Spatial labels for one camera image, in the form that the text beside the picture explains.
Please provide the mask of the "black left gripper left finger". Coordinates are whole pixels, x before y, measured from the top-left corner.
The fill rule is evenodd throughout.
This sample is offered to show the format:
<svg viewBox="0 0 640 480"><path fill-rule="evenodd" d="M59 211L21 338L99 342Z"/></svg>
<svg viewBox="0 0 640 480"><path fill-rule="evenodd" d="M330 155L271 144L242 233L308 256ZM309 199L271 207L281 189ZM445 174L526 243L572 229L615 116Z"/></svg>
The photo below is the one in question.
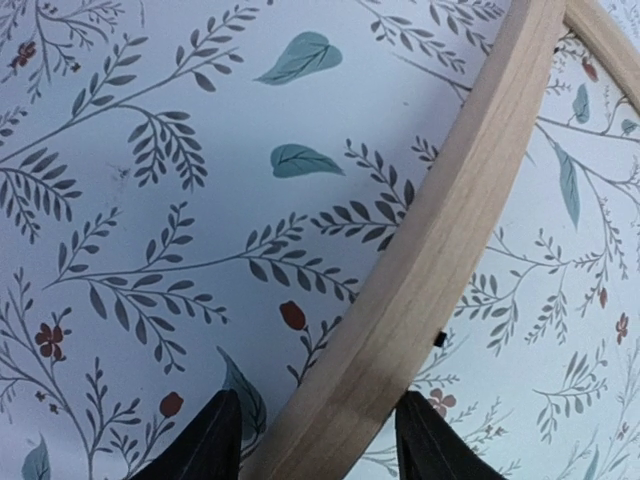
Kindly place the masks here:
<svg viewBox="0 0 640 480"><path fill-rule="evenodd" d="M218 391L137 480L236 480L240 471L242 413L237 392Z"/></svg>

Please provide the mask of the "light wooden picture frame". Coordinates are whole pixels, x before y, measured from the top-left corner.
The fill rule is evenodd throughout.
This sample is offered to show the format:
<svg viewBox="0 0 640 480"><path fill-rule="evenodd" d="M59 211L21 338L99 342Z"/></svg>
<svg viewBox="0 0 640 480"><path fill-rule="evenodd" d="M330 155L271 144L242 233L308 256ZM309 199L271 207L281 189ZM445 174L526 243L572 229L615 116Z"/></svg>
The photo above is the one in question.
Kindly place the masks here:
<svg viewBox="0 0 640 480"><path fill-rule="evenodd" d="M340 479L399 410L510 194L563 27L638 102L638 51L598 2L513 2L407 216L242 478Z"/></svg>

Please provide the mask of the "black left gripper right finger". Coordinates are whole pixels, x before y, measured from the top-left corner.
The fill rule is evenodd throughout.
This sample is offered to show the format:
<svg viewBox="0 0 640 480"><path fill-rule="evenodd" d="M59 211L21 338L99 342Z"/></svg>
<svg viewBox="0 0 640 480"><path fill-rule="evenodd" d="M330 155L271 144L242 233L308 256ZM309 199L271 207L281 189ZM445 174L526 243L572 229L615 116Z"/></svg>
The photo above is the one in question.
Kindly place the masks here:
<svg viewBox="0 0 640 480"><path fill-rule="evenodd" d="M402 480L503 479L419 392L406 391L396 404L395 434Z"/></svg>

